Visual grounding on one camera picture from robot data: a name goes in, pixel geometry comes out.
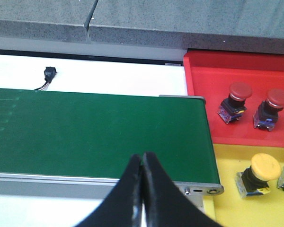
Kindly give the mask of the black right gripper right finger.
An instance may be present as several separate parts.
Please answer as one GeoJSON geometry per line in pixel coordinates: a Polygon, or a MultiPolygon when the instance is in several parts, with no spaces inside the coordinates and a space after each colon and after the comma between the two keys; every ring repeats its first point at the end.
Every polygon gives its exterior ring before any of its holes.
{"type": "Polygon", "coordinates": [[[148,227],[220,226],[184,196],[153,152],[142,158],[142,196],[148,227]]]}

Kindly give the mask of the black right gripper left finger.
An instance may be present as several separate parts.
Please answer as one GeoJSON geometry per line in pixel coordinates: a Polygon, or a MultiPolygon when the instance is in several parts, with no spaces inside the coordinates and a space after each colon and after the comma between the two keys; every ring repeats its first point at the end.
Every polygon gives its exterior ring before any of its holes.
{"type": "Polygon", "coordinates": [[[142,219],[141,158],[131,156],[120,180],[78,227],[139,227],[142,219]]]}

